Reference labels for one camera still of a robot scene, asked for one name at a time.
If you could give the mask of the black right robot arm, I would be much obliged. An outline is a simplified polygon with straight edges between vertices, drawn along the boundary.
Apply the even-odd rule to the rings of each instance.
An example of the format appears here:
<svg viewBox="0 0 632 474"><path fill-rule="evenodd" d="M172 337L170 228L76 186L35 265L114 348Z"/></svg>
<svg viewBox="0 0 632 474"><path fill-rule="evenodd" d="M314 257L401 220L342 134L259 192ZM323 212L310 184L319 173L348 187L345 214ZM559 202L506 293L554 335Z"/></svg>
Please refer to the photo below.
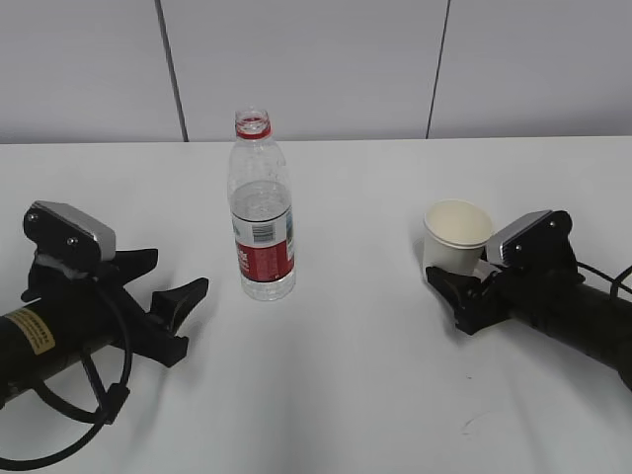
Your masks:
<svg viewBox="0 0 632 474"><path fill-rule="evenodd" d="M585 284L577 266L496 268L484 279L428 267L426 277L462 333L516 319L611 367L631 386L631 302Z"/></svg>

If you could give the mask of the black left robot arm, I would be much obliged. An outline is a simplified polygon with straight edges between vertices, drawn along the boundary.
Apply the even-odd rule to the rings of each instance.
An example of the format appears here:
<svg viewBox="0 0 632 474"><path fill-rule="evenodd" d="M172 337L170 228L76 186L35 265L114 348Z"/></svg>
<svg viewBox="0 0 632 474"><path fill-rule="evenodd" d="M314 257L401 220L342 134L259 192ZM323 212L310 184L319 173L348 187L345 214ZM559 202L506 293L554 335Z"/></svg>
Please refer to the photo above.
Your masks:
<svg viewBox="0 0 632 474"><path fill-rule="evenodd" d="M155 249L120 251L89 271L74 272L38 255L24 306L1 318L1 400L8 402L105 346L171 367L188 351L177 332L206 297L201 277L155 291L148 310L126 285L155 269Z"/></svg>

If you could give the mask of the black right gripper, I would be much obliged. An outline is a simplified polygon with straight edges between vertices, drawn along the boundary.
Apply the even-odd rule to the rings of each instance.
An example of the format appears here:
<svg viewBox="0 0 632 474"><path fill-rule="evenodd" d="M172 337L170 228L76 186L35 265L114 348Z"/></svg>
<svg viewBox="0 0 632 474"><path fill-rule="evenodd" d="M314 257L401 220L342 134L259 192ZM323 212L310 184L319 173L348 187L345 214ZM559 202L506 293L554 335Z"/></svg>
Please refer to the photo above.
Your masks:
<svg viewBox="0 0 632 474"><path fill-rule="evenodd" d="M428 284L453 308L455 326L467 335L521 315L531 323L584 278L571 244L547 246L522 268L507 267L484 279L426 267Z"/></svg>

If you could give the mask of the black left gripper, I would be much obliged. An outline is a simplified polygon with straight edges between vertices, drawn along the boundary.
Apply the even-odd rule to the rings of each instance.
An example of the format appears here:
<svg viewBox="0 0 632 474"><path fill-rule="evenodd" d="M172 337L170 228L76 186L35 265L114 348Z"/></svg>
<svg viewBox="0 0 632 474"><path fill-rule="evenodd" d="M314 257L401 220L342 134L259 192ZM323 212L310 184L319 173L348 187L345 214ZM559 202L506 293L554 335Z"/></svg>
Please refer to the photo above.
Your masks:
<svg viewBox="0 0 632 474"><path fill-rule="evenodd" d="M205 299L209 279L154 291L146 312L125 286L153 271L155 248L116 251L114 258L87 272L35 253L22 299L36 312L63 348L112 345L173 366L187 355L189 339L176 335L190 313Z"/></svg>

